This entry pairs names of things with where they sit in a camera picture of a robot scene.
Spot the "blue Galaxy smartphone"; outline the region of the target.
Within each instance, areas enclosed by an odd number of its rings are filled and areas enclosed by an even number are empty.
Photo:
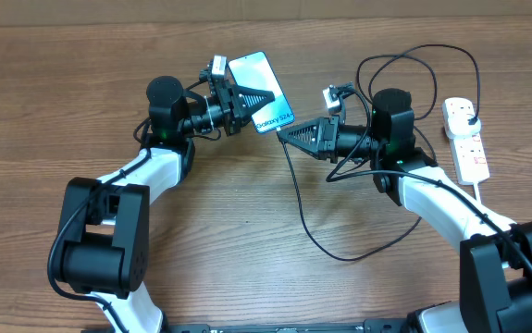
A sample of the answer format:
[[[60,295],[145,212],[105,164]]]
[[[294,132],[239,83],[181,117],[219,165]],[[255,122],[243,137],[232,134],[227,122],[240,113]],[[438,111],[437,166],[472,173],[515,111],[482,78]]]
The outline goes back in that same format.
[[[291,105],[263,51],[230,60],[228,66],[241,88],[241,99],[250,109],[258,133],[282,128],[295,120]]]

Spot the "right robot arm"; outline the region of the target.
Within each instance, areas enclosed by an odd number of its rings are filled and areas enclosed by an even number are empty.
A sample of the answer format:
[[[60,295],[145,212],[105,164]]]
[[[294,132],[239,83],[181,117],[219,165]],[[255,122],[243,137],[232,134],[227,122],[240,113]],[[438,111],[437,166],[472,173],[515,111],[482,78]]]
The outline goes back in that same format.
[[[459,299],[404,319],[369,319],[367,332],[532,332],[532,221],[517,224],[458,188],[416,146],[410,93],[377,92],[364,126],[345,122],[350,86],[329,87],[329,117],[278,131],[283,146],[340,165],[367,162],[381,193],[418,215],[459,254]]]

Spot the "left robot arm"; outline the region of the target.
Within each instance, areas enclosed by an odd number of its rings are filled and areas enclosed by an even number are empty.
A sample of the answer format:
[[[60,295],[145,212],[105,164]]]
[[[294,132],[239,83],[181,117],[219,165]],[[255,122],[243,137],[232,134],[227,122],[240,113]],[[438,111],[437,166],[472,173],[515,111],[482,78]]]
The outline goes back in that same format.
[[[60,296],[96,303],[113,332],[167,332],[165,313],[143,283],[149,265],[149,210],[192,168],[194,139],[208,132],[233,135],[274,92],[205,75],[202,96],[171,76],[146,90],[149,116],[134,131],[138,155],[99,179],[74,178],[65,191],[46,273]]]

